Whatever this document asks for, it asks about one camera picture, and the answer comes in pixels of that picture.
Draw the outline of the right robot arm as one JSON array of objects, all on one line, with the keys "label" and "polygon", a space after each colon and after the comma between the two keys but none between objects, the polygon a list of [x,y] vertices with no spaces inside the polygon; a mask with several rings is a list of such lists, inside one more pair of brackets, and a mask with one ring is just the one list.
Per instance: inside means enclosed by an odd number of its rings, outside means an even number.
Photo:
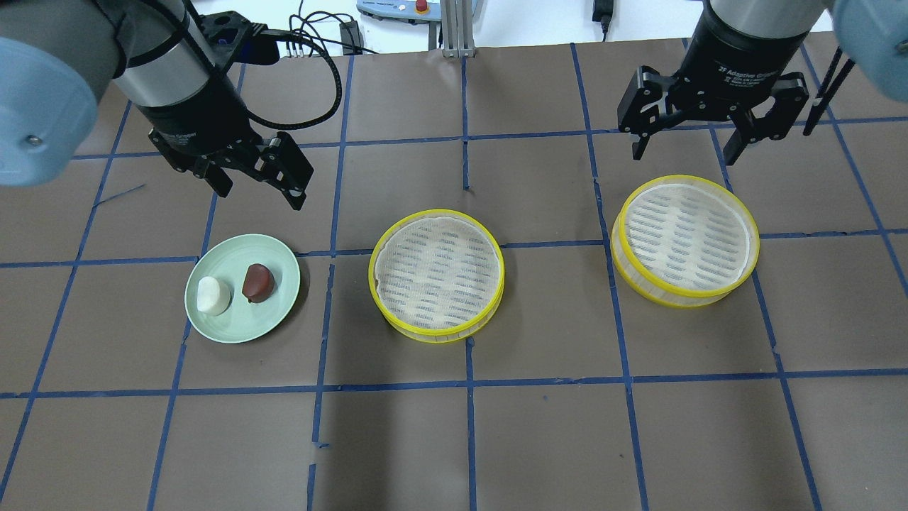
[{"label": "right robot arm", "polygon": [[[810,94],[789,62],[824,13],[838,42],[820,90]],[[904,1],[706,1],[683,61],[671,75],[639,67],[617,106],[617,126],[639,160],[655,133],[688,121],[723,122],[735,132],[723,149],[735,164],[747,146],[785,138],[804,107],[810,135],[853,68],[883,96],[906,101]]]}]

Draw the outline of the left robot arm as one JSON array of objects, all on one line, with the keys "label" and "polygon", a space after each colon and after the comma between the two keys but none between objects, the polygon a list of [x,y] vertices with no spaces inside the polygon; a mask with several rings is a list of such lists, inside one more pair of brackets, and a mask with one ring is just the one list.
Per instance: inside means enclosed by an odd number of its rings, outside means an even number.
[{"label": "left robot arm", "polygon": [[279,33],[188,1],[4,1],[2,185],[58,178],[93,131],[116,85],[150,123],[148,138],[177,172],[219,197],[229,170],[304,206],[314,168],[289,127],[262,137],[227,72],[278,61]]}]

